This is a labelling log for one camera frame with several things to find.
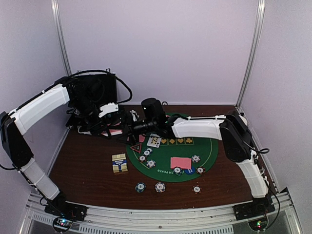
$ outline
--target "robotic arm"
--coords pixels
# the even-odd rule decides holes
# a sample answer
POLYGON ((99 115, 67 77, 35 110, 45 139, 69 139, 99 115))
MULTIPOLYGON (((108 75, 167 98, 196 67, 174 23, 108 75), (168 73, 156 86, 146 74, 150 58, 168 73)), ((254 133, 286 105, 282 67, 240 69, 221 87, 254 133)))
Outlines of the robotic arm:
POLYGON ((19 108, 0 115, 3 148, 14 167, 46 198, 47 213, 79 221, 83 221, 86 215, 85 206, 66 202, 65 194, 36 163, 23 138, 38 120, 67 103, 69 107, 74 108, 73 113, 85 123, 84 131, 94 136, 103 136, 102 133, 106 132, 108 138, 111 138, 110 129, 118 123, 118 127, 124 131, 123 135, 129 138, 131 144, 138 142, 140 134, 150 132, 156 132, 160 137, 166 138, 208 137, 222 140, 227 158, 241 168, 253 195, 253 202, 234 207, 236 218, 249 218, 274 210, 271 196, 268 194, 267 178, 258 163, 259 151, 254 147, 245 118, 237 111, 215 117, 166 117, 160 101, 148 98, 142 102, 145 119, 137 120, 133 113, 124 111, 118 104, 101 101, 105 87, 100 79, 86 84, 85 80, 78 76, 98 71, 104 72, 105 78, 120 81, 107 71, 80 72, 57 80, 54 85, 19 108))

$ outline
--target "green poker mat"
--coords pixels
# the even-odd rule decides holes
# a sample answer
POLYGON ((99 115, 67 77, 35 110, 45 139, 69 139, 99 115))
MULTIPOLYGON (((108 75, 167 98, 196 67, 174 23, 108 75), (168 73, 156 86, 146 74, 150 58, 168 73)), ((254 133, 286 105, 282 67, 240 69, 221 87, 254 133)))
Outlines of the green poker mat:
POLYGON ((173 173, 173 169, 170 168, 171 157, 189 157, 193 155, 200 156, 198 163, 192 162, 193 171, 197 167, 204 167, 207 172, 215 163, 218 155, 218 140, 210 138, 197 138, 186 137, 178 139, 161 139, 160 147, 146 146, 149 136, 146 136, 141 146, 141 153, 133 151, 127 146, 127 155, 131 163, 144 175, 153 178, 155 180, 163 182, 184 182, 200 177, 200 174, 194 172, 189 174, 190 171, 183 170, 180 176, 173 173), (146 162, 140 162, 138 158, 143 155, 144 150, 147 148, 153 149, 150 156, 147 157, 147 161, 152 159, 156 162, 156 166, 149 168, 146 166, 146 162))

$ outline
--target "brown tabletop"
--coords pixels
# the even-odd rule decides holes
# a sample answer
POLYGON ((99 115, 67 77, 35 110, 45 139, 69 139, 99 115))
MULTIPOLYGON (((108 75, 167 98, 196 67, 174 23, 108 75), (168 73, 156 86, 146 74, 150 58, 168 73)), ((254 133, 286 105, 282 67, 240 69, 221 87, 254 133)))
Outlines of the brown tabletop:
MULTIPOLYGON (((140 106, 127 106, 141 114, 140 106)), ((233 110, 233 106, 164 106, 166 112, 193 117, 214 116, 233 110)), ((158 182, 139 172, 129 160, 128 172, 113 173, 112 155, 126 153, 124 144, 71 130, 50 174, 69 201, 87 205, 125 209, 183 209, 233 204, 252 199, 251 190, 240 168, 225 156, 219 141, 218 158, 201 177, 182 183, 166 183, 164 193, 156 193, 158 182), (143 193, 135 185, 144 182, 143 193), (194 194, 192 187, 202 192, 194 194)))

